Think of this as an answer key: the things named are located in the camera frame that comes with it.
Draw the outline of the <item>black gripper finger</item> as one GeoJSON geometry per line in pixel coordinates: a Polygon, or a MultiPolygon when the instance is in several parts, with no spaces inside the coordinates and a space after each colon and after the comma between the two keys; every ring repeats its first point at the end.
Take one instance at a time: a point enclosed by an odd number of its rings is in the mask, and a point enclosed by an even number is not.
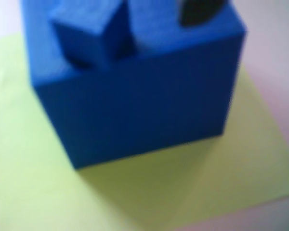
{"type": "Polygon", "coordinates": [[[181,26],[197,26],[212,19],[227,0],[180,0],[179,22],[181,26]]]}

